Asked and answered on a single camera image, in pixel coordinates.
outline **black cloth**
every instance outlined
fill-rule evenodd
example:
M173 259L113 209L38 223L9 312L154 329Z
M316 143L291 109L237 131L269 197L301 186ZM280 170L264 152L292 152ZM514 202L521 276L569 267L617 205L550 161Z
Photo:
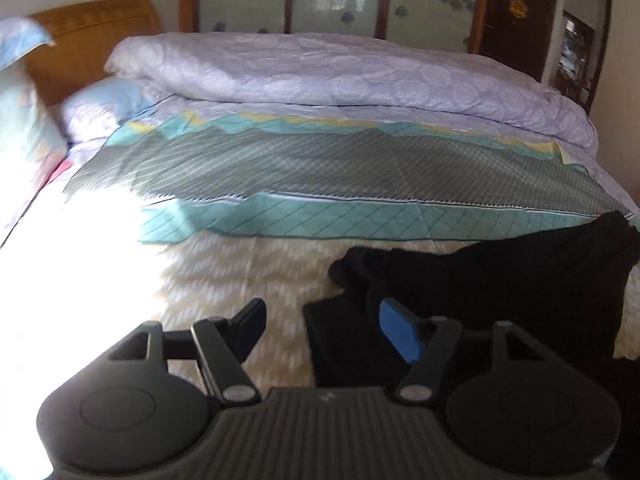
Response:
M378 325L384 298L424 318L460 320L467 330L490 330L507 319L616 398L623 433L608 468L616 478L636 478L640 363L611 356L625 285L639 259L640 234L619 212L453 254L351 248L329 268L344 292L304 308L316 383L393 388L408 373Z

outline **wooden headboard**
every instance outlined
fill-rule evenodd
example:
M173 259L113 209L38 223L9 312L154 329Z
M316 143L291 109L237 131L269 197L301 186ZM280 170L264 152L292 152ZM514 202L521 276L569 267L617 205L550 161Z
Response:
M28 72L47 105L107 76L103 67L114 47L128 36L162 32L149 0L100 0L32 16L56 41L26 56Z

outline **light blue pillowcase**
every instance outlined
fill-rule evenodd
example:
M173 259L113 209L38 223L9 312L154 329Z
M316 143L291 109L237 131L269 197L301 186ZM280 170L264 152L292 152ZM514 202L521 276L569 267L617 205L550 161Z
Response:
M151 107L143 87L117 76L102 79L64 100L58 120L71 143L106 139L118 127Z
M66 140L20 62L0 70L0 246L66 156Z
M43 44L53 44L53 39L31 18L0 20L0 70Z

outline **teal diamond pattern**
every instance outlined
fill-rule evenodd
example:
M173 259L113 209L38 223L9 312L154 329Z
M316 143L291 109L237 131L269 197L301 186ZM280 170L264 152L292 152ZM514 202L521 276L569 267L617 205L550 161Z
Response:
M241 202L167 200L143 208L140 241L231 236L373 240L495 240L590 222L575 214L436 203L329 201L258 194Z

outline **textured grip surface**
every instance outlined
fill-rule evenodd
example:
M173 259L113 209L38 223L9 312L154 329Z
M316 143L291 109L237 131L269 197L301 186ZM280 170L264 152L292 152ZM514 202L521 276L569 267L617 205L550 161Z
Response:
M59 472L59 479L90 478ZM129 478L166 480L524 480L462 451L430 410L379 388L273 390L221 412L185 456ZM556 477L605 480L597 469Z

